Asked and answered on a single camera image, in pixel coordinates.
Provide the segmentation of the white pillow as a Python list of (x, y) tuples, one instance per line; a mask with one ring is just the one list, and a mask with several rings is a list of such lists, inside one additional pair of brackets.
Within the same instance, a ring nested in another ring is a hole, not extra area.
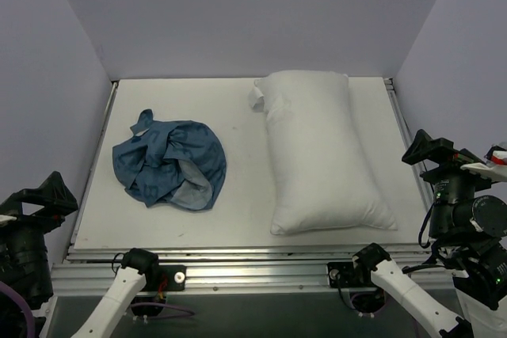
[(356, 226), (395, 230), (353, 122), (348, 77), (282, 70), (255, 85), (265, 96), (276, 185), (271, 234)]

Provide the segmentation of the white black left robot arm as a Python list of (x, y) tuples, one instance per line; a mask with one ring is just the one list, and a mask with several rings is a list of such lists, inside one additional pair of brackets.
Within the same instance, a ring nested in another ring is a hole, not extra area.
[[(37, 188), (11, 194), (1, 204), (1, 335), (38, 337), (45, 318), (34, 311), (53, 295), (44, 236), (61, 227), (78, 201), (53, 172)], [(76, 337), (109, 337), (141, 290), (160, 279), (158, 257), (143, 249), (123, 255), (115, 279)]]

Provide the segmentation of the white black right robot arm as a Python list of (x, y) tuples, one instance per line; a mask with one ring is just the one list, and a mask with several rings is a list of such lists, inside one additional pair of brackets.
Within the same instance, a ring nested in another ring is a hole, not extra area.
[[(416, 165), (425, 160), (436, 164), (420, 175), (433, 186), (421, 226), (429, 234), (421, 245), (430, 249), (429, 258), (400, 268), (386, 250), (371, 243), (353, 256), (353, 278), (388, 293), (431, 337), (504, 337), (506, 203), (482, 191), (506, 181), (506, 148), (493, 145), (478, 158), (419, 130), (402, 161)], [(410, 277), (434, 268), (451, 275), (462, 315), (442, 306)]]

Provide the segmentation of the blue cartoon print pillowcase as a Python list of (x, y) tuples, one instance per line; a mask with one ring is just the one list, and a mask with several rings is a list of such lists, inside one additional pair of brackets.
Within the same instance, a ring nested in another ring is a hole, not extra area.
[(130, 197), (146, 207), (213, 208), (226, 180), (227, 159), (210, 127), (192, 120), (155, 120), (145, 109), (131, 132), (130, 139), (112, 148), (113, 172)]

